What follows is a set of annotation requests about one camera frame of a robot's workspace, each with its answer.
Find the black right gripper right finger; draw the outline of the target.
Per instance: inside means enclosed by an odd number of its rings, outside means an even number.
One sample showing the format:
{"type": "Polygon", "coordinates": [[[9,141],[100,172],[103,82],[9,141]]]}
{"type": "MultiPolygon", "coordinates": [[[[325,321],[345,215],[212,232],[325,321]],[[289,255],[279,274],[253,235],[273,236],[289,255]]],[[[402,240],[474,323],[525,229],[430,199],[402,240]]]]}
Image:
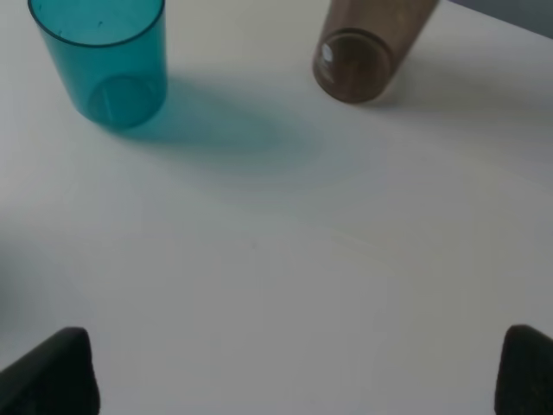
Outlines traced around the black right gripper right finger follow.
{"type": "Polygon", "coordinates": [[[494,411],[552,413],[552,339],[529,325],[513,325],[505,333],[494,411]]]}

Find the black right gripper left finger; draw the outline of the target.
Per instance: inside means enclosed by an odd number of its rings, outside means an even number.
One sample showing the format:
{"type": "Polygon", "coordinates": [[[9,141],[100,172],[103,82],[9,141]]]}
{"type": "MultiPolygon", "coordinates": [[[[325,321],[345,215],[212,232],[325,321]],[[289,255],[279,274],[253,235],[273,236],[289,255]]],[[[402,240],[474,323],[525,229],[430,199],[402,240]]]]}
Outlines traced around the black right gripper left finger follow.
{"type": "Polygon", "coordinates": [[[87,331],[61,329],[3,369],[1,413],[99,414],[100,392],[87,331]]]}

